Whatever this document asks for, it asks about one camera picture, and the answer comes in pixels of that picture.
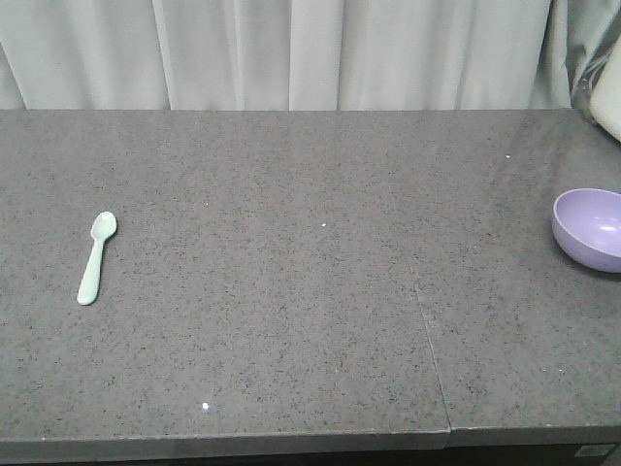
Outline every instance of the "countertop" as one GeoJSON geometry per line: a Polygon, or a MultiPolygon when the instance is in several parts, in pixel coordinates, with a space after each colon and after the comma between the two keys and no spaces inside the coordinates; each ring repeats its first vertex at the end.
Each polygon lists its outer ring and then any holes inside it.
{"type": "Polygon", "coordinates": [[[0,163],[1,462],[621,441],[575,111],[4,111],[0,163]]]}

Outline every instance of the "bowl rim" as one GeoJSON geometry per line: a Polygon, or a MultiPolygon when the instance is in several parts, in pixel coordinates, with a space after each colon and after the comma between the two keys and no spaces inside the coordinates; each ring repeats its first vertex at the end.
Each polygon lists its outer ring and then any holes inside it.
{"type": "Polygon", "coordinates": [[[557,207],[558,207],[559,201],[560,201],[563,197],[565,197],[565,196],[567,196],[567,195],[569,195],[569,194],[571,194],[571,193],[573,193],[573,192],[577,192],[577,191],[600,191],[600,192],[605,192],[605,193],[607,193],[607,194],[613,194],[614,196],[619,197],[619,198],[621,198],[621,194],[620,194],[620,193],[618,193],[618,192],[614,192],[614,191],[608,191],[607,189],[599,189],[599,188],[597,188],[597,187],[579,187],[579,188],[576,188],[576,189],[570,189],[569,191],[565,191],[564,193],[560,194],[560,195],[556,198],[556,200],[554,201],[554,209],[553,209],[553,211],[554,211],[554,218],[556,219],[556,221],[557,221],[557,223],[559,224],[559,226],[560,226],[561,228],[563,228],[563,231],[565,231],[565,232],[566,232],[568,235],[570,235],[573,239],[575,239],[576,241],[578,241],[581,245],[584,245],[584,246],[586,246],[587,248],[590,248],[591,250],[594,250],[594,251],[596,251],[596,252],[599,252],[600,254],[606,255],[606,256],[608,256],[608,257],[612,257],[612,258],[615,258],[615,259],[621,259],[621,255],[611,254],[610,252],[606,252],[605,250],[601,250],[601,249],[599,249],[599,248],[596,248],[595,246],[591,246],[590,244],[588,244],[588,243],[586,243],[586,242],[584,242],[584,241],[580,240],[577,236],[575,236],[573,233],[571,233],[571,231],[569,230],[569,228],[568,228],[567,226],[565,226],[565,224],[563,223],[563,221],[562,221],[562,220],[561,220],[561,218],[559,217],[559,213],[558,213],[558,210],[557,210],[557,207]]]}

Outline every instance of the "plastic spoon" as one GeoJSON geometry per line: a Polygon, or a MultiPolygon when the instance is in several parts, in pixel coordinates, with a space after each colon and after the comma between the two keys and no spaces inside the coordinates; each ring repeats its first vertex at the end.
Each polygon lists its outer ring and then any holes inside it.
{"type": "Polygon", "coordinates": [[[116,231],[116,218],[111,212],[102,212],[95,218],[90,236],[95,241],[90,252],[86,270],[78,290],[78,302],[83,306],[92,303],[97,298],[99,291],[99,274],[101,270],[101,256],[104,251],[104,243],[113,236],[116,231]]]}

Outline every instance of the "purple bowl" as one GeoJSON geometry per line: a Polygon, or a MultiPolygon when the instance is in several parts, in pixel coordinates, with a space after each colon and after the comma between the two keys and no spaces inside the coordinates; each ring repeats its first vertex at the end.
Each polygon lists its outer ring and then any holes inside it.
{"type": "Polygon", "coordinates": [[[571,258],[603,272],[621,272],[621,194],[582,188],[554,202],[552,231],[571,258]]]}

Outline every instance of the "spoon bowl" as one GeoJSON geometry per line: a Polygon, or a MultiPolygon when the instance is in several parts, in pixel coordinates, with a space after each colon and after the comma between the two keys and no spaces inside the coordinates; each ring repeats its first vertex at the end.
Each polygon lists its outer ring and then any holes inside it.
{"type": "Polygon", "coordinates": [[[95,218],[90,229],[93,240],[106,241],[116,231],[116,217],[112,212],[102,212],[95,218]]]}

